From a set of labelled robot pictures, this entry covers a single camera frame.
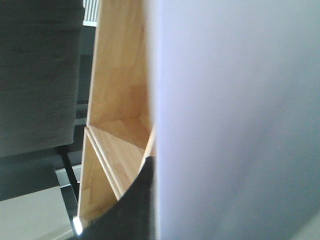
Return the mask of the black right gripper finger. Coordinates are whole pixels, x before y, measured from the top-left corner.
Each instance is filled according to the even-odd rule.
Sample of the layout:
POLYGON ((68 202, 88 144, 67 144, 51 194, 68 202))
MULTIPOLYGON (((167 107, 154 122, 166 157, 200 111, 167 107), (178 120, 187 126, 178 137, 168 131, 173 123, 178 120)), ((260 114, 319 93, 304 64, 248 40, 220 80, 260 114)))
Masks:
POLYGON ((81 234, 82 240, 155 240, 155 161, 144 165, 121 199, 94 220, 81 234))

